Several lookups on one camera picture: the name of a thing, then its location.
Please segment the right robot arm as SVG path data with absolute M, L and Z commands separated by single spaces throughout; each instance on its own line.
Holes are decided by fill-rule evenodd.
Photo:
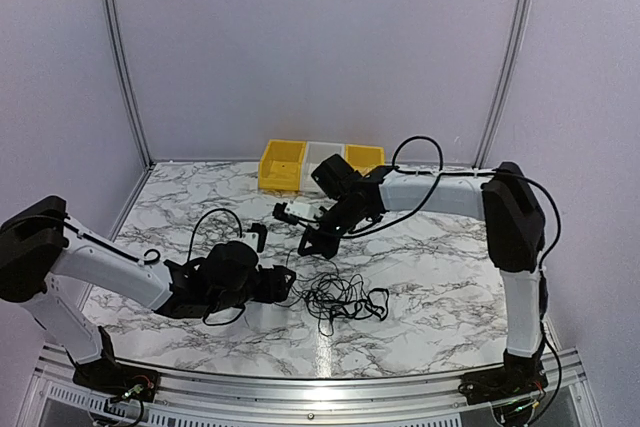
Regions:
M 334 257 L 342 240 L 376 231 L 359 231 L 358 224 L 389 212 L 399 213 L 401 221 L 421 211 L 483 221 L 489 258 L 505 291 L 507 341 L 502 365 L 464 375 L 459 389 L 467 396 L 502 398 L 546 386 L 543 263 L 556 244 L 546 240 L 546 216 L 535 196 L 545 190 L 542 185 L 514 162 L 467 171 L 408 170 L 391 162 L 362 175 L 339 154 L 322 161 L 311 176 L 334 203 L 305 216 L 302 256 Z

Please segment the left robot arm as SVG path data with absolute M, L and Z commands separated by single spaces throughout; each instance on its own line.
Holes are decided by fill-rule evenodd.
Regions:
M 119 363 L 104 328 L 69 299 L 60 278 L 74 278 L 135 301 L 170 319 L 200 319 L 249 302 L 285 301 L 296 279 L 290 269 L 263 267 L 267 230 L 255 224 L 236 240 L 183 264 L 157 249 L 138 255 L 77 222 L 67 203 L 49 196 L 1 226 L 1 298 L 27 310 L 65 350 L 76 384 L 106 393 L 154 385 L 151 370 Z

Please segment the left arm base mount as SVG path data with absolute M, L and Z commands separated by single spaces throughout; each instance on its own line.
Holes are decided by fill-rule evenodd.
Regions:
M 142 400 L 152 402 L 159 386 L 158 371 L 130 365 L 121 365 L 116 370 L 105 372 L 76 368 L 73 382 L 76 385 L 108 394 L 117 400 Z

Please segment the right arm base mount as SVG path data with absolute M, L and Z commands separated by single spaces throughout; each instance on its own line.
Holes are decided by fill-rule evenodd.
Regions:
M 469 405 L 495 402 L 531 392 L 540 393 L 548 386 L 546 372 L 537 370 L 524 373 L 508 371 L 505 367 L 479 370 L 462 375 L 458 392 Z

